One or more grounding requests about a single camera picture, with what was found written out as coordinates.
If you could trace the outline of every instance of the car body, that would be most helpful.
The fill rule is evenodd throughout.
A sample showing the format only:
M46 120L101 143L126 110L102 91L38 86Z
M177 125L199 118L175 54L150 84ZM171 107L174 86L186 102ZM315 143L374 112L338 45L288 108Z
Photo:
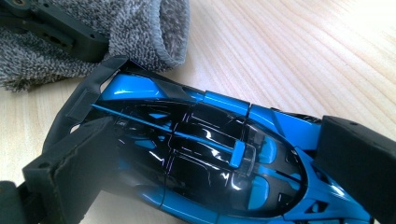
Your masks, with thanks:
M112 117L106 188L192 223L370 223L312 164L320 119L121 68L83 120Z

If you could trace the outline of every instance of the gray cloth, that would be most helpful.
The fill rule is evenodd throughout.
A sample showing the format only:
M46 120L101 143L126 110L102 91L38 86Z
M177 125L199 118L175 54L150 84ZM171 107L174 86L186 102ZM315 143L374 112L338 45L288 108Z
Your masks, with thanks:
M109 39L105 59L128 55L152 71L184 63L190 24L188 0L50 0ZM84 77L97 65L67 55L40 38L0 27L0 85L10 91L66 77Z

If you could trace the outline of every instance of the black plastic object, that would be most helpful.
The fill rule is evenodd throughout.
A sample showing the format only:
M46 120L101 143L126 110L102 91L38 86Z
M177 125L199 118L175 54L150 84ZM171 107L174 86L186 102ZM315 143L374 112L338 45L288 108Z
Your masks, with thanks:
M314 164L381 223L396 223L396 143L356 122L323 117Z
M96 67L85 81L81 82L58 112L44 142L43 152L67 136L71 129L79 125L91 110L100 95L100 86L123 65L129 62L126 56L113 57Z
M14 33L30 31L84 62L100 62L108 49L105 36L40 1L33 11L30 0L0 0L0 25Z
M79 223L117 166L112 118L81 125L23 168L17 189L0 183L0 223Z

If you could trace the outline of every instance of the terry cloth fabric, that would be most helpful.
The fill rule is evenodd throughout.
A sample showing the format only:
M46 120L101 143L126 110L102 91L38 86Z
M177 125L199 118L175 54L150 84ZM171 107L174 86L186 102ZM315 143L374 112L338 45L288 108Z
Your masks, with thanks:
M105 59L128 55L151 71L184 63L190 24L188 0L49 0L109 39ZM84 77L84 63L28 32L0 27L0 85L10 91L66 77Z

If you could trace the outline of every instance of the wood grain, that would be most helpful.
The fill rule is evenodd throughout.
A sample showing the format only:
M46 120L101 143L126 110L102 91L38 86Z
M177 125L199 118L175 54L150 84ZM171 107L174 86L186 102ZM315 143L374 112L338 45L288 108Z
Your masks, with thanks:
M164 75L253 104L355 120L396 139L395 8L390 1L191 0L186 63ZM80 81L0 90L1 179L22 182L21 168L40 154ZM117 222L177 219L103 193L82 223Z

